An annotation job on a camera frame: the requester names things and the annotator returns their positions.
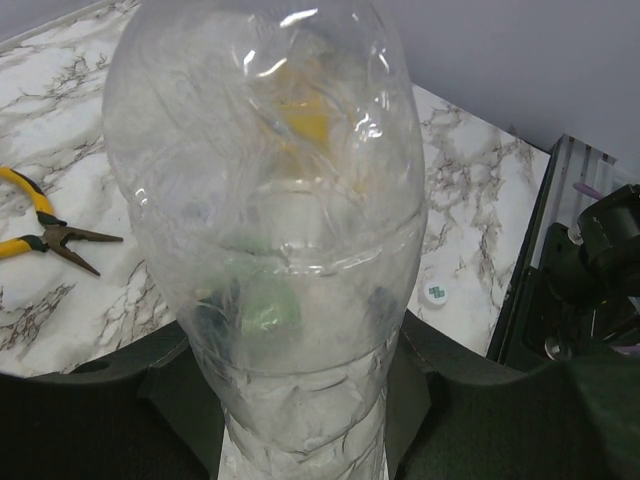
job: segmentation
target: clear plastic bottle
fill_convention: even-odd
[[[374,3],[143,1],[110,67],[109,161],[243,479],[382,478],[426,213],[411,86]]]

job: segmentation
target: yellow object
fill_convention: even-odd
[[[27,192],[31,197],[31,201],[33,202],[36,212],[53,215],[53,207],[47,197],[45,197],[44,192],[40,190],[40,187],[33,183],[29,178],[9,167],[0,167],[0,178],[9,180],[11,183],[18,185],[22,190]]]
[[[67,242],[69,240],[121,242],[121,237],[68,226],[67,222],[63,222],[53,214],[53,207],[40,187],[30,178],[9,167],[0,167],[0,178],[9,180],[29,194],[36,210],[38,223],[44,227],[44,233],[40,237],[37,235],[23,235],[22,237],[0,242],[0,258],[15,257],[32,250],[42,253],[51,250],[94,275],[100,276],[100,272],[89,265],[80,255],[67,248]]]
[[[0,242],[0,258],[15,257],[31,250],[31,245],[23,238],[12,238],[11,240]]]

